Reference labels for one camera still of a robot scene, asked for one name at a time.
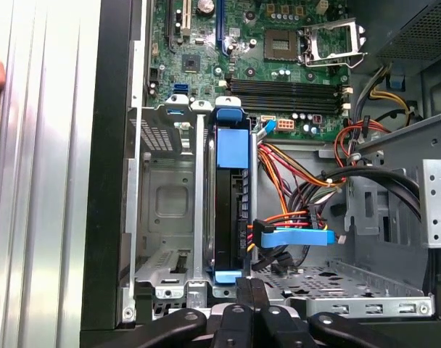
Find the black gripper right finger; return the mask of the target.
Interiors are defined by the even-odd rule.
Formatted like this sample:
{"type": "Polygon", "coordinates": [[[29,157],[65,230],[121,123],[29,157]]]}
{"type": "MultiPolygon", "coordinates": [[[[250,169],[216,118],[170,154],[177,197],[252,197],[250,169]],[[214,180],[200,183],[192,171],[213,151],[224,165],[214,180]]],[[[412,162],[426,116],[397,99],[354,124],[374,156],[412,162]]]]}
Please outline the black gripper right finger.
{"type": "Polygon", "coordinates": [[[318,312],[306,320],[285,307],[272,305],[265,284],[250,279],[255,310],[255,338],[259,347],[399,347],[400,342],[353,320],[318,312]]]}

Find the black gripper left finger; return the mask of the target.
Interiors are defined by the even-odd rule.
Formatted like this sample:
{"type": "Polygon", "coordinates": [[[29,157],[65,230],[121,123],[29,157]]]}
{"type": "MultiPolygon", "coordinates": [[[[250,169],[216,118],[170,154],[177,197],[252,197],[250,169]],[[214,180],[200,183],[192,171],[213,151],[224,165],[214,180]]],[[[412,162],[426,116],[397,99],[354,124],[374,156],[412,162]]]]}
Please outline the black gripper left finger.
{"type": "Polygon", "coordinates": [[[188,285],[185,305],[147,325],[148,347],[251,347],[252,279],[238,278],[236,301],[206,307],[199,285],[188,285]]]}

